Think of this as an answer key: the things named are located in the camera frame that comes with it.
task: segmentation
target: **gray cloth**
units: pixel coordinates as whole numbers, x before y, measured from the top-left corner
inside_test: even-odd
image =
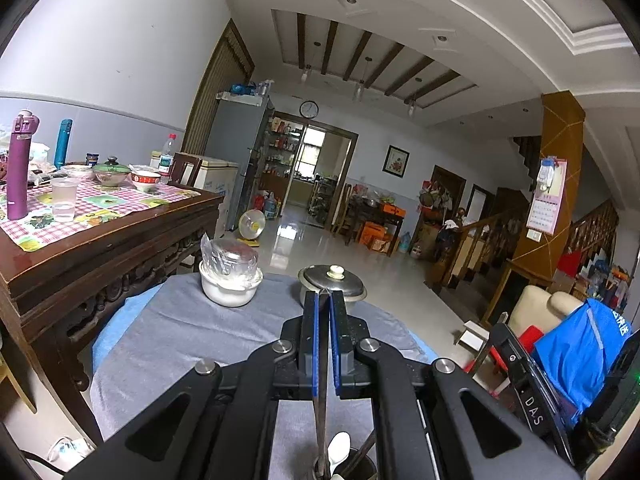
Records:
[[[279,338],[283,322],[302,314],[299,296],[297,279],[265,274],[247,305],[225,308],[204,295],[199,274],[170,277],[95,372],[90,393],[102,436],[122,428],[200,358],[222,366],[240,362]],[[365,319],[373,337],[405,357],[426,361],[391,314],[364,301],[350,307],[350,314]],[[351,447],[360,447],[373,428],[370,401],[340,400],[330,379],[327,405],[327,439],[347,431]],[[280,402],[270,478],[304,478],[317,455],[312,403]]]

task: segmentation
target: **purple water bottle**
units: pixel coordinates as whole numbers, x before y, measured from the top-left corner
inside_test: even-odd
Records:
[[[38,129],[39,118],[28,110],[21,110],[14,119],[9,142],[6,170],[6,215],[9,220],[27,216],[27,172],[31,136]]]

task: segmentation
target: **calendar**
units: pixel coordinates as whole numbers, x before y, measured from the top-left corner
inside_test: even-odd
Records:
[[[527,218],[527,228],[550,235],[554,233],[562,203],[565,176],[566,160],[558,159],[558,166],[554,172],[551,188],[547,192],[542,192],[536,187],[529,217]]]

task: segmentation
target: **framed picture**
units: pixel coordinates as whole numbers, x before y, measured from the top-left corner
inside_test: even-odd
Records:
[[[385,165],[382,167],[382,171],[391,173],[392,175],[404,177],[404,170],[406,169],[406,162],[409,160],[409,152],[389,145],[388,152],[386,152]]]

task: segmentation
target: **white spoon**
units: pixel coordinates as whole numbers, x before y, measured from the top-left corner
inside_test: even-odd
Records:
[[[334,474],[335,468],[347,460],[350,448],[351,437],[349,436],[349,433],[345,433],[343,431],[332,438],[329,443],[329,447],[327,448],[329,474]]]

